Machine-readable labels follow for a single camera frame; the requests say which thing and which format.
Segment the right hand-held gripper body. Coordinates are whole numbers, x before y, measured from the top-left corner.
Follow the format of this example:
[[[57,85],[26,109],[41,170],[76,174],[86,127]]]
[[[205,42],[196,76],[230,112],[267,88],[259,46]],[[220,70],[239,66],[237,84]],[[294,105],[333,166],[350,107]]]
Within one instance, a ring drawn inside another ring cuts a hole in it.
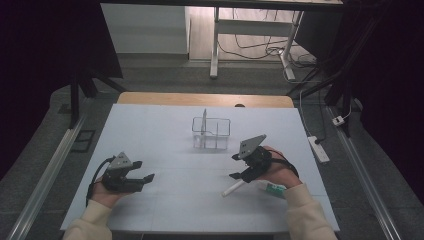
[[[262,134],[240,142],[239,154],[246,155],[243,159],[248,166],[243,172],[247,175],[246,183],[257,179],[266,173],[271,166],[271,154],[260,146],[266,135]]]

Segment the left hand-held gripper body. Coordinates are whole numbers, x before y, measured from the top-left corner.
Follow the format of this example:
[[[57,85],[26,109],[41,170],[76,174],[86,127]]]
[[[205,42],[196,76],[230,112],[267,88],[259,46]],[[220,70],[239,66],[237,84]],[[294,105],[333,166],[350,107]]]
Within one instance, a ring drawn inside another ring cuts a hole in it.
[[[124,152],[114,156],[102,176],[101,182],[104,187],[116,193],[140,192],[145,184],[143,179],[127,178],[130,171],[136,170],[132,168],[132,165],[133,162]]]

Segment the white pen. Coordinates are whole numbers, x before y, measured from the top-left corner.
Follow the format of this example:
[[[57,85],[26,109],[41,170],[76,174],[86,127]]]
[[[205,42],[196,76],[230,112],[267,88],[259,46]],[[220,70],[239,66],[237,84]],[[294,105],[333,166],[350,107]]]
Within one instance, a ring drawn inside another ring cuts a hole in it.
[[[229,187],[228,189],[226,189],[225,191],[223,191],[221,193],[222,197],[226,197],[228,195],[230,195],[231,193],[233,193],[234,191],[236,191],[238,188],[240,188],[241,186],[243,186],[246,182],[244,182],[243,180],[238,181],[237,183],[235,183],[234,185],[232,185],[231,187]]]

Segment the clear plastic organizer box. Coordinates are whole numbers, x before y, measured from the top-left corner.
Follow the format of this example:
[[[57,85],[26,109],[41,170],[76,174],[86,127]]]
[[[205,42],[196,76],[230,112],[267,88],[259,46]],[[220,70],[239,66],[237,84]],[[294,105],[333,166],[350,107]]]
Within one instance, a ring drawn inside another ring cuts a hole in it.
[[[192,119],[193,147],[200,146],[200,128],[202,117]],[[231,135],[231,121],[223,118],[207,118],[206,122],[206,148],[202,149],[226,149]]]

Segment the green and white tube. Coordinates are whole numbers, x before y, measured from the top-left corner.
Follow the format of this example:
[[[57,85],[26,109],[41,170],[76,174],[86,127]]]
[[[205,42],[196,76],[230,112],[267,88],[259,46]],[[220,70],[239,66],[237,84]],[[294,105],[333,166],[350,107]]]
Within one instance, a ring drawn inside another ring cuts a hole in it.
[[[282,185],[277,185],[277,184],[273,184],[271,182],[267,182],[267,181],[259,181],[257,183],[257,186],[259,189],[265,191],[266,193],[274,196],[274,197],[278,197],[281,199],[284,199],[284,192],[286,190],[286,188]]]

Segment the silver pen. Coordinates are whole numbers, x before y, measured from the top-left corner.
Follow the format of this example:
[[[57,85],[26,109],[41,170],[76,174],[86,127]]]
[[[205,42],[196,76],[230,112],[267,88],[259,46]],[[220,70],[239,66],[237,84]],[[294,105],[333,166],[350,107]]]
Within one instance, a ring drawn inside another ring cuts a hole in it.
[[[200,146],[201,148],[206,148],[206,122],[207,122],[207,110],[206,108],[203,111],[202,115],[202,121],[201,121],[201,128],[200,128]]]

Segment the person's left hand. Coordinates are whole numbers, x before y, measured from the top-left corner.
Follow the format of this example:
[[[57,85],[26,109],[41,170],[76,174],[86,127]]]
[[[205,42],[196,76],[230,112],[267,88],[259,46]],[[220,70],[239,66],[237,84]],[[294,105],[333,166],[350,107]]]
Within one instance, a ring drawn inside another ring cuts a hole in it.
[[[128,193],[111,192],[104,187],[100,180],[96,180],[90,199],[105,207],[113,208],[115,204],[125,196],[128,196]]]

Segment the person's right hand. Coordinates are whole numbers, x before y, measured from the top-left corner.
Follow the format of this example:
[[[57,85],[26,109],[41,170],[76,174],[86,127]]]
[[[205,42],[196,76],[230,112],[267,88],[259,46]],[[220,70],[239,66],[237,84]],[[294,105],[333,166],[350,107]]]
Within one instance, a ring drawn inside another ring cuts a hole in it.
[[[258,177],[258,180],[267,180],[274,184],[283,185],[287,189],[302,184],[299,177],[286,165],[275,162],[271,164],[266,173]]]

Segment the white table cover board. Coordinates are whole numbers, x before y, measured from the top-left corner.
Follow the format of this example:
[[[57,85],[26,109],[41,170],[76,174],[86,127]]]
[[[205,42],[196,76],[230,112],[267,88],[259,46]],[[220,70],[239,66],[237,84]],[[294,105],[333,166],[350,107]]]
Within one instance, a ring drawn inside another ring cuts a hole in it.
[[[191,130],[195,117],[230,120],[230,136],[221,149],[198,149]],[[116,104],[112,107],[80,186],[63,220],[69,225],[85,209],[87,187],[107,158],[125,153],[142,167],[132,178],[153,175],[139,193],[121,199],[108,225],[141,233],[282,233],[287,203],[246,184],[228,196],[231,173],[245,165],[233,160],[241,141],[264,135],[281,151],[318,200],[331,225],[337,223],[313,153],[295,108],[190,107]]]

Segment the black tripod stand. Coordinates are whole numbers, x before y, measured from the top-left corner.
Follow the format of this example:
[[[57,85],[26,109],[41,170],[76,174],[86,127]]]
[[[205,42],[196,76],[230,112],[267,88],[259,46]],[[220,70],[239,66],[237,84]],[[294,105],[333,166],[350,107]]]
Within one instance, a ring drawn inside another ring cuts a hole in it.
[[[77,121],[80,119],[80,103],[79,103],[79,90],[82,90],[83,94],[87,98],[95,98],[98,94],[98,89],[95,86],[94,80],[98,79],[102,83],[111,87],[119,93],[126,92],[127,89],[119,85],[111,78],[102,74],[101,72],[92,69],[85,68],[77,72],[70,81],[70,92],[71,92],[71,122],[70,129],[74,129],[77,125]]]

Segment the small white adapter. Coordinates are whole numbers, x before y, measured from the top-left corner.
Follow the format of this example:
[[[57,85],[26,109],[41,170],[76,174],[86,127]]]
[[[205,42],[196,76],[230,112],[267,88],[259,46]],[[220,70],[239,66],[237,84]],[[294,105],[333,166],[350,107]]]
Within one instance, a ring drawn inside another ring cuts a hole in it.
[[[350,113],[348,113],[346,116],[337,116],[335,118],[332,119],[332,122],[335,126],[340,126],[342,124],[345,123],[345,119],[350,115]]]

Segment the black metal stand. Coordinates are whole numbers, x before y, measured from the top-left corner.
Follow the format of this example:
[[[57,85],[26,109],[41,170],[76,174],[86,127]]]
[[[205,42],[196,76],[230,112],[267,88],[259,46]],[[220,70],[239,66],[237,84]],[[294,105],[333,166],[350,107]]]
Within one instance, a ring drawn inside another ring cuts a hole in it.
[[[318,58],[318,62],[287,95],[299,99],[330,86],[324,102],[334,106],[343,98],[345,123],[341,128],[347,136],[350,136],[351,69],[376,23],[376,17],[369,13],[307,12],[295,37],[302,47]]]

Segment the white cabinet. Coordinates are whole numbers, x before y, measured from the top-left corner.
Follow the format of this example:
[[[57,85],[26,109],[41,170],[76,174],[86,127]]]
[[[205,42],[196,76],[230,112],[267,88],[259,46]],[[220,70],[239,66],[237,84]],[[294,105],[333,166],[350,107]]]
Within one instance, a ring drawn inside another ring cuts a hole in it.
[[[117,53],[188,54],[188,8],[102,3]]]

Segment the aluminium floor rail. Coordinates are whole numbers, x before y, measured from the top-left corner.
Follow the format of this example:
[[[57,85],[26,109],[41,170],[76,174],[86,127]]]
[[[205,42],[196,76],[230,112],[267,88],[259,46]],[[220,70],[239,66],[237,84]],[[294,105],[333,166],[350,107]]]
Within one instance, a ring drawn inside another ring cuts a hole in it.
[[[337,133],[367,200],[375,213],[385,238],[387,240],[402,240],[400,231],[389,213],[385,202],[380,196],[354,142],[346,135],[341,127],[335,126],[334,124],[331,124],[331,126]]]
[[[87,114],[83,113],[65,132],[6,240],[25,240],[86,119]]]

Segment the white desk frame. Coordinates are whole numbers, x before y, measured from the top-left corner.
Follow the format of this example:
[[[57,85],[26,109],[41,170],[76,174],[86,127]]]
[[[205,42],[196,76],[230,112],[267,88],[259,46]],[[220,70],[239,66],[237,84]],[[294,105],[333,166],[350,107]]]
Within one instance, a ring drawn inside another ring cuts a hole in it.
[[[252,35],[252,36],[270,36],[286,37],[287,43],[283,50],[278,50],[283,65],[285,76],[288,80],[294,80],[295,75],[289,62],[289,54],[296,36],[300,21],[303,15],[302,11],[294,11],[291,22],[266,22],[252,20],[221,19],[219,17],[220,8],[214,8],[214,30],[213,45],[211,53],[210,78],[216,79],[218,76],[218,37],[220,34],[230,35]]]

